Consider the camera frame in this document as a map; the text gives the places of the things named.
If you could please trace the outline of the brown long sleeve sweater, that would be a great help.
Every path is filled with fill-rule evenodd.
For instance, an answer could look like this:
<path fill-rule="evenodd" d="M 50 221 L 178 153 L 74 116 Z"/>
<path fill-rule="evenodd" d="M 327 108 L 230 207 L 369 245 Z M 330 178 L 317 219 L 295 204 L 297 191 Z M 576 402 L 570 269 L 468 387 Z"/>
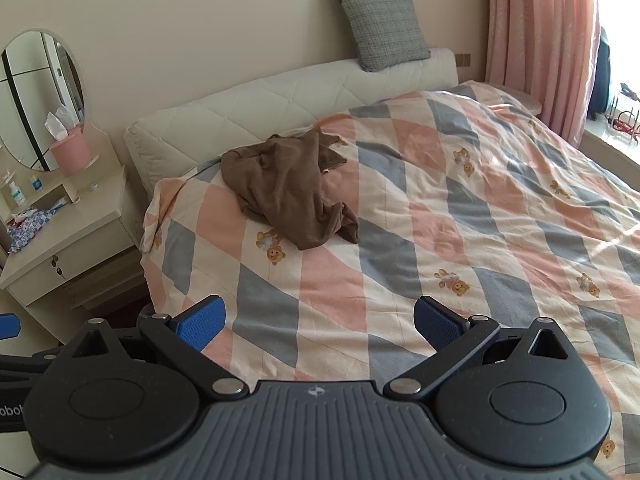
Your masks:
<path fill-rule="evenodd" d="M 243 214 L 268 223 L 300 250 L 319 247 L 334 235 L 359 242 L 359 221 L 346 203 L 329 200 L 322 177 L 346 164 L 332 150 L 343 140 L 312 128 L 298 136 L 270 136 L 262 143 L 221 156 L 224 183 Z"/>

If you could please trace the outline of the cream dressing table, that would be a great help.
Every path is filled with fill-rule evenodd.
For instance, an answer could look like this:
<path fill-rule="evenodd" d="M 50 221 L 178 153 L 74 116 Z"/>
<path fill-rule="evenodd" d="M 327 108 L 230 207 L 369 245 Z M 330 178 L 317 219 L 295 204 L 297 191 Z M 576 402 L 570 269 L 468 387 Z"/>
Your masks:
<path fill-rule="evenodd" d="M 108 135 L 91 122 L 82 132 L 96 158 L 70 178 L 58 170 L 43 175 L 43 190 L 27 203 L 41 206 L 58 191 L 70 202 L 9 256 L 1 273 L 1 289 L 61 342 L 93 315 L 145 295 L 142 208 Z"/>

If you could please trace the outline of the patterned cloth on dresser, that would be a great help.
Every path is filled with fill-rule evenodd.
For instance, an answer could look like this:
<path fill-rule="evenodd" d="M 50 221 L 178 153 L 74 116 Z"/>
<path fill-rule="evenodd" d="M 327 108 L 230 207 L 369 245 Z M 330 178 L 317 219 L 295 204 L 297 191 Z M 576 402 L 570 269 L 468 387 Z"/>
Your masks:
<path fill-rule="evenodd" d="M 10 239 L 8 253 L 17 254 L 24 249 L 66 204 L 66 198 L 61 198 L 51 208 L 43 210 L 30 208 L 24 214 L 11 220 L 6 226 L 6 232 L 8 232 Z"/>

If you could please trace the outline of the white lotion bottle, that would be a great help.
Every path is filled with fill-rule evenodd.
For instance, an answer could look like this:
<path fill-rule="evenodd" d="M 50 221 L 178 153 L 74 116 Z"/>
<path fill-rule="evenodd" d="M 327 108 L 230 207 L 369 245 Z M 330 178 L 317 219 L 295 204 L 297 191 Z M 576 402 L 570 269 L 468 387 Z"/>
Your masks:
<path fill-rule="evenodd" d="M 9 183 L 9 188 L 12 196 L 12 200 L 18 205 L 23 206 L 26 203 L 26 197 L 20 187 L 14 182 Z"/>

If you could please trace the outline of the checkered pink grey quilt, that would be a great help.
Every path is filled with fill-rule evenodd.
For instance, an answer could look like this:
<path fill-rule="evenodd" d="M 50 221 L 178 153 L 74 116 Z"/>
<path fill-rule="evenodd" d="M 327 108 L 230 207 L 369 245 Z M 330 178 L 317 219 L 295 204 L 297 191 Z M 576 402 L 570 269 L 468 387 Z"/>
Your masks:
<path fill-rule="evenodd" d="M 413 306 L 558 322 L 608 398 L 599 466 L 639 474 L 639 195 L 484 84 L 324 118 L 323 185 L 360 239 L 297 249 L 242 213 L 210 162 L 157 185 L 142 266 L 157 311 L 227 307 L 206 356 L 244 382 L 387 382 L 428 356 Z"/>

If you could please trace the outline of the pink tissue box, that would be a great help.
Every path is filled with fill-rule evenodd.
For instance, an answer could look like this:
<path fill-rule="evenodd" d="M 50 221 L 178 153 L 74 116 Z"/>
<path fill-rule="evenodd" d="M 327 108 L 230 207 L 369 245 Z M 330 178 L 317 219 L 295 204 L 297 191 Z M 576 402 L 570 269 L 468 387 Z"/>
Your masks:
<path fill-rule="evenodd" d="M 67 129 L 55 114 L 49 113 L 44 128 L 53 136 L 49 152 L 65 177 L 78 174 L 90 165 L 92 154 L 82 134 L 81 124 Z"/>

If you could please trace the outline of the cream padded headboard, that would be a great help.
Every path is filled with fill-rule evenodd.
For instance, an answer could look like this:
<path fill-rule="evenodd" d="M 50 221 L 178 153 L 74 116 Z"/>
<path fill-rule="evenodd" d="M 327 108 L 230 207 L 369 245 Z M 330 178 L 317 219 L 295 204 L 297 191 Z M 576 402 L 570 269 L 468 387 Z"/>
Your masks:
<path fill-rule="evenodd" d="M 433 48 L 426 60 L 376 73 L 341 60 L 238 84 L 137 119 L 124 134 L 146 194 L 163 178 L 180 177 L 201 162 L 275 133 L 306 128 L 354 107 L 459 82 L 454 54 Z"/>

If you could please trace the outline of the oval vanity mirror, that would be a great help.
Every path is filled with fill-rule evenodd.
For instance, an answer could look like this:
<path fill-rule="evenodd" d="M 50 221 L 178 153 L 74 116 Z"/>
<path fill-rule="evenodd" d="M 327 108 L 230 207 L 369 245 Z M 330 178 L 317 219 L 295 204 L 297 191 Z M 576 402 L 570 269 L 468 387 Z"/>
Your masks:
<path fill-rule="evenodd" d="M 80 78 L 58 38 L 28 30 L 1 52 L 1 145 L 29 169 L 58 168 L 44 125 L 50 114 L 64 124 L 85 119 Z"/>

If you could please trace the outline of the red rack on windowsill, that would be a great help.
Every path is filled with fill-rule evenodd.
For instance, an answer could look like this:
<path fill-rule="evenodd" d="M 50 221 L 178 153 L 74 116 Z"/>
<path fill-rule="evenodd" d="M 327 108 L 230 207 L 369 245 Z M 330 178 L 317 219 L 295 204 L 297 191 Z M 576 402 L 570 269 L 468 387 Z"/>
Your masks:
<path fill-rule="evenodd" d="M 605 112 L 608 125 L 615 132 L 626 134 L 634 144 L 639 143 L 639 104 L 638 93 L 621 82 Z"/>

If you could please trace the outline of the dark garment by window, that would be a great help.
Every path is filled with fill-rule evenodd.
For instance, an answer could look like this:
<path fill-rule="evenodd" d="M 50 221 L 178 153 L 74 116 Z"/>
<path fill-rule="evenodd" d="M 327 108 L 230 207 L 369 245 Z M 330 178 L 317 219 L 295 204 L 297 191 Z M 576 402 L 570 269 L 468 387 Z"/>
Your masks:
<path fill-rule="evenodd" d="M 608 95 L 611 83 L 611 49 L 608 44 L 608 35 L 601 28 L 600 42 L 596 69 L 594 70 L 593 88 L 588 105 L 587 117 L 596 120 L 597 116 L 604 114 L 608 108 Z"/>

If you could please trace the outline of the pink curtain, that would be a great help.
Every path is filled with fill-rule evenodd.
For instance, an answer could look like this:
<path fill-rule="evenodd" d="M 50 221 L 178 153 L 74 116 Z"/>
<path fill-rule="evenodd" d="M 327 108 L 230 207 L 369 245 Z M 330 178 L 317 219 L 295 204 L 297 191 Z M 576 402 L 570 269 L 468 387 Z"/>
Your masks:
<path fill-rule="evenodd" d="M 599 40 L 597 0 L 489 0 L 485 79 L 537 99 L 541 120 L 578 148 Z"/>

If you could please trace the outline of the grey plaid pillow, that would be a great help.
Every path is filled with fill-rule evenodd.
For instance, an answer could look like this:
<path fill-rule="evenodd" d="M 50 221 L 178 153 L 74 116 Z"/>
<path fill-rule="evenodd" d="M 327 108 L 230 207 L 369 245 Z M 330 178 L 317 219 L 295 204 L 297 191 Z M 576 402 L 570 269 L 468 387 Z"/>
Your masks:
<path fill-rule="evenodd" d="M 369 73 L 402 63 L 427 60 L 413 0 L 337 0 L 354 37 L 358 61 Z"/>

